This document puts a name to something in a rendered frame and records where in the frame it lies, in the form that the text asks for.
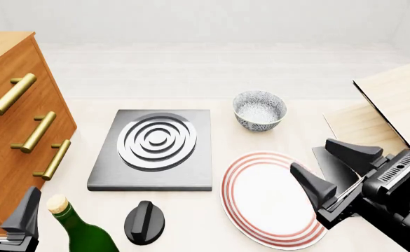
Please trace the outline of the green bottle with cork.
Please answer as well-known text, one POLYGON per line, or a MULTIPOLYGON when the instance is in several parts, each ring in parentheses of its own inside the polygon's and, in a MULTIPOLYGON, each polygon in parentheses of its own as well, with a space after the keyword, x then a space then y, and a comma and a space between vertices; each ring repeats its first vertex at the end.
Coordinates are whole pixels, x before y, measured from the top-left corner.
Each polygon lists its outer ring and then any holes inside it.
POLYGON ((119 252, 110 234, 82 220, 64 195, 53 195, 46 206, 66 231, 69 252, 119 252))

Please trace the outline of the flat black stove plate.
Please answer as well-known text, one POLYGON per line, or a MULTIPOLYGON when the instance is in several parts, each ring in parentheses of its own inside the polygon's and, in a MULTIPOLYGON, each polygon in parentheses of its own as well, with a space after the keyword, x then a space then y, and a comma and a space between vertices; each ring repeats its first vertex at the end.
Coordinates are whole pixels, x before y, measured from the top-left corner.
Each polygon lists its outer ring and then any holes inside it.
POLYGON ((117 111, 87 189, 211 191, 210 111, 117 111))

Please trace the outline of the white plate with red rings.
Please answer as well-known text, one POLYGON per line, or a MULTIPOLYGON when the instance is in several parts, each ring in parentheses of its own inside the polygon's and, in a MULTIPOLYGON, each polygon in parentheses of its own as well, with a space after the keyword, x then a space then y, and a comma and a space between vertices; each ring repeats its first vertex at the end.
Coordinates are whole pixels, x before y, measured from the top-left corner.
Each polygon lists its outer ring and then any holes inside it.
POLYGON ((228 219, 246 237, 272 249, 305 249, 327 233, 289 171, 295 162, 282 153, 258 150, 235 159, 221 179, 228 219))

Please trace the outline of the blue patterned bowl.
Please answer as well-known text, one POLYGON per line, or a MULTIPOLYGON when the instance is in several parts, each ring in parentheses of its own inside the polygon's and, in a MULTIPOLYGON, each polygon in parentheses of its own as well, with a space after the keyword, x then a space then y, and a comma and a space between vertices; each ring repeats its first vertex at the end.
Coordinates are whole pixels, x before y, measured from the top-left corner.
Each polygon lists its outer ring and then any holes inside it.
POLYGON ((267 132, 287 115, 284 100, 263 90, 248 90, 237 94, 232 101, 237 121, 251 132, 267 132))

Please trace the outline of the wooden cabinet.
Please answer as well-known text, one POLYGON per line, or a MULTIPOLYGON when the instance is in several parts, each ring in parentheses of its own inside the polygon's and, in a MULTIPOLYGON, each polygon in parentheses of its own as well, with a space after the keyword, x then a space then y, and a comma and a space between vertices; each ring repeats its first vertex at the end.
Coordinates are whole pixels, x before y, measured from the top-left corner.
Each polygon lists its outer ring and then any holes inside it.
POLYGON ((32 73, 35 83, 3 115, 0 115, 0 236, 1 225, 19 205, 31 186, 40 188, 46 181, 33 177, 43 172, 60 144, 71 139, 76 123, 30 31, 0 31, 0 98, 12 87, 12 78, 32 73), (39 125, 35 116, 49 111, 57 115, 31 153, 11 149, 11 144, 24 143, 39 125))

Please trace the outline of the pale wooden box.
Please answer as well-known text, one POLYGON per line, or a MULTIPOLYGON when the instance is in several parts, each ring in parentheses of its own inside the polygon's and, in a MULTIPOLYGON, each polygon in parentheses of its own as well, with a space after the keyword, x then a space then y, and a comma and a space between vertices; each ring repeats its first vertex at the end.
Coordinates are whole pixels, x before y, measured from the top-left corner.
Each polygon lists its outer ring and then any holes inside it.
POLYGON ((410 148, 410 64, 357 79, 364 100, 324 114, 337 140, 380 146, 396 155, 410 148))

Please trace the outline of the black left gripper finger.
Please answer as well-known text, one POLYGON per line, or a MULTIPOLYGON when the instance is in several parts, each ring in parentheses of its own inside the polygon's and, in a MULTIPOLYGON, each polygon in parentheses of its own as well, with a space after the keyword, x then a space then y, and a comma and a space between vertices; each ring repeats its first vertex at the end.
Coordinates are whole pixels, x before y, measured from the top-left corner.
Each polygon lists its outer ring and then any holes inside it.
POLYGON ((15 211, 1 225, 1 228, 8 235, 38 235, 37 218, 40 199, 41 191, 37 187, 31 186, 15 211))

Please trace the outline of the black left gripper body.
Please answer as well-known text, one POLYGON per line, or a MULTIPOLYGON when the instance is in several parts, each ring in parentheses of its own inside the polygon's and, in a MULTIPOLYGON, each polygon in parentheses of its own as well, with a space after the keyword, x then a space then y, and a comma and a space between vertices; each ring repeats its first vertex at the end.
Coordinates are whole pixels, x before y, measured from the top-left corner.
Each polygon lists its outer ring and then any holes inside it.
POLYGON ((39 232, 11 232, 0 236, 0 252, 35 252, 39 244, 39 232))

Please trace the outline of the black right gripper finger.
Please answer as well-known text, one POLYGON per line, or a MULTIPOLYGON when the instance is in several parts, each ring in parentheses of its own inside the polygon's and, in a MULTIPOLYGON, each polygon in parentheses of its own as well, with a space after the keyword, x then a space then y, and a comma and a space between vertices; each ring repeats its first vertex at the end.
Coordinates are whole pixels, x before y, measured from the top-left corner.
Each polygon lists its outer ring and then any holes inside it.
POLYGON ((337 186, 312 174, 298 163, 291 163, 290 173, 305 191, 314 211, 335 197, 337 186))
POLYGON ((383 154, 379 146, 358 146, 335 139, 327 139, 324 148, 351 169, 369 169, 383 154))

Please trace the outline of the round black stove knob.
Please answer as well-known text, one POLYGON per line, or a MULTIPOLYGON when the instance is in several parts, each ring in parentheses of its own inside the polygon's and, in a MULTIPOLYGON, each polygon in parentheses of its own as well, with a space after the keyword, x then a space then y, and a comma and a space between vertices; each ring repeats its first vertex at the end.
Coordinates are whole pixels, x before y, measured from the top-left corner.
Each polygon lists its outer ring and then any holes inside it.
POLYGON ((135 245, 149 245, 162 235, 165 217, 151 201, 141 201, 126 217, 124 233, 135 245))

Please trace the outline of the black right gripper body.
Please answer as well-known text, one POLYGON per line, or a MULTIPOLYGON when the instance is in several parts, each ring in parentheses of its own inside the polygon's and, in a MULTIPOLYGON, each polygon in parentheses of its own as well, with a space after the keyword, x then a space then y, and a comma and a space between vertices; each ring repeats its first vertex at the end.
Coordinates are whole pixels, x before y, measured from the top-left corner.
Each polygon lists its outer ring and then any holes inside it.
POLYGON ((410 230, 410 149, 372 163, 373 169, 316 211, 330 229, 358 214, 377 228, 388 225, 410 230))

